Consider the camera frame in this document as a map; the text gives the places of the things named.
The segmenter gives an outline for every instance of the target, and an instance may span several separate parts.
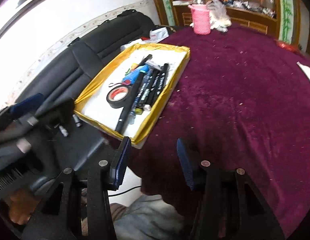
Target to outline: white paper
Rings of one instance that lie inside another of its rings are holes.
[[[171,50],[156,49],[152,51],[135,50],[129,58],[124,60],[111,75],[105,80],[102,86],[91,96],[82,110],[82,114],[115,130],[122,108],[114,109],[106,101],[108,92],[114,88],[109,87],[110,83],[119,83],[125,77],[125,73],[133,63],[139,63],[143,57],[152,54],[152,61],[160,66],[169,64],[166,84],[171,80],[175,70],[181,64],[186,52],[175,52]],[[150,114],[150,111],[144,111],[141,115],[136,115],[135,123],[127,125],[124,136],[133,138],[143,120]]]

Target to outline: blue pen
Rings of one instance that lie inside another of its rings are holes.
[[[147,83],[148,83],[148,80],[150,78],[150,76],[152,75],[153,73],[153,69],[150,69],[148,71],[148,73],[144,76],[144,79],[143,79],[143,83],[142,83],[142,86],[140,88],[140,91],[137,95],[137,97],[135,98],[135,101],[131,107],[131,111],[129,113],[129,124],[134,124],[134,121],[135,121],[135,117],[136,117],[136,114],[135,114],[135,108],[137,106],[137,103],[141,97],[141,95],[143,94],[144,90],[146,89],[146,86],[147,86]]]

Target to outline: white wall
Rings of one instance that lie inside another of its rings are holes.
[[[30,10],[0,39],[0,106],[20,76],[60,38],[103,13],[138,1],[143,0],[45,0]],[[158,24],[158,15],[152,20]]]

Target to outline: floral wallpaper trim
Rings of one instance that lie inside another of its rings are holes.
[[[293,0],[280,0],[281,2],[281,28],[279,40],[289,44],[292,42],[294,25]]]
[[[98,25],[102,24],[106,20],[115,18],[118,14],[121,14],[125,10],[138,9],[141,7],[154,5],[154,0],[144,0],[136,3],[132,3],[126,6],[119,7],[115,10],[106,12],[89,22],[81,25],[77,29],[68,33],[66,36],[61,38],[57,43],[51,46],[47,51],[45,51],[36,62],[34,62],[27,71],[22,75],[17,84],[13,87],[11,93],[7,97],[6,102],[2,105],[3,107],[10,106],[15,102],[18,96],[23,92],[23,90],[30,84],[30,82],[64,49],[67,45],[71,43],[77,37],[82,37],[93,29],[97,28]]]
[[[175,26],[175,20],[170,0],[163,0],[163,4],[167,15],[168,25]]]

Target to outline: yellow box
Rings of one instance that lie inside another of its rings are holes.
[[[175,72],[173,73],[172,78],[165,86],[162,93],[159,95],[157,101],[153,105],[150,114],[143,120],[142,124],[140,125],[137,133],[133,138],[131,138],[131,143],[136,148],[141,148],[144,142],[147,139],[147,136],[151,132],[152,128],[154,127],[157,119],[159,118],[162,110],[164,109],[166,103],[168,102],[178,80],[183,73],[189,59],[190,59],[190,49],[188,47],[180,47],[174,45],[167,45],[167,44],[135,44],[125,51],[120,53],[117,57],[115,57],[110,63],[107,64],[98,74],[97,76],[88,84],[88,86],[82,91],[79,97],[75,101],[75,113],[87,123],[95,126],[96,128],[102,130],[103,132],[119,139],[123,139],[123,135],[119,134],[118,132],[108,128],[107,126],[83,115],[81,113],[82,109],[84,108],[87,101],[90,97],[99,89],[99,87],[103,84],[103,82],[109,77],[109,75],[116,69],[125,59],[127,59],[133,51],[135,50],[145,50],[145,51],[152,51],[156,49],[161,50],[173,50],[176,52],[186,52],[182,62],[176,68]]]

